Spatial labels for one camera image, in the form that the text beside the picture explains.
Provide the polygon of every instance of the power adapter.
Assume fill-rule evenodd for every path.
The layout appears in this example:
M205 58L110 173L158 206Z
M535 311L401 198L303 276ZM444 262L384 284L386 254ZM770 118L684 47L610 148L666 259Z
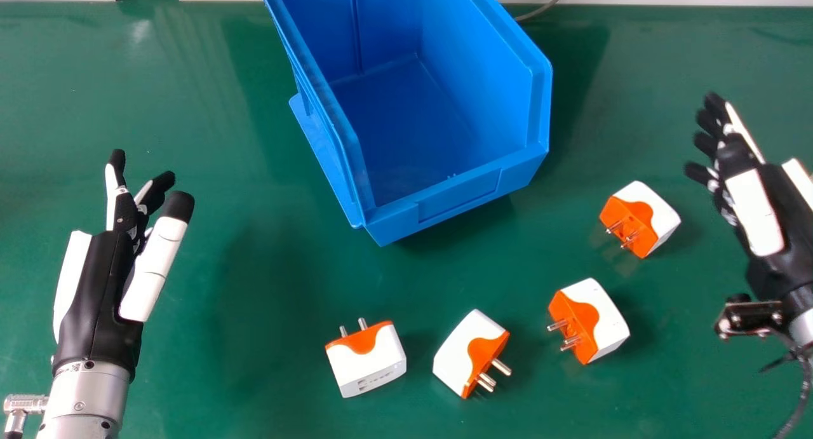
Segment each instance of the power adapter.
M432 372L460 398L468 398L476 385L493 393L497 381L488 375L488 369L494 366L511 375L511 369L497 359L509 335L504 327L474 309L435 354Z
M340 326L342 337L325 346L343 398L377 389L407 372L407 356L391 321L368 327L358 318L358 326L361 330L351 335Z
M629 337L629 327L604 288L586 279L554 295L548 311L554 323L548 331L560 330L560 350L573 349L582 364L589 364L618 349Z
M610 196L598 218L607 234L621 239L621 248L628 248L640 259L666 242L680 225L674 208L639 181Z

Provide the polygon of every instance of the blue plastic bin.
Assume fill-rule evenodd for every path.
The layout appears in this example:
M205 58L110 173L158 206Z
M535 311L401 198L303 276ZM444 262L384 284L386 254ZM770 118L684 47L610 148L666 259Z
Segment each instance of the blue plastic bin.
M497 0L265 0L290 101L347 219L379 245L525 187L551 63Z

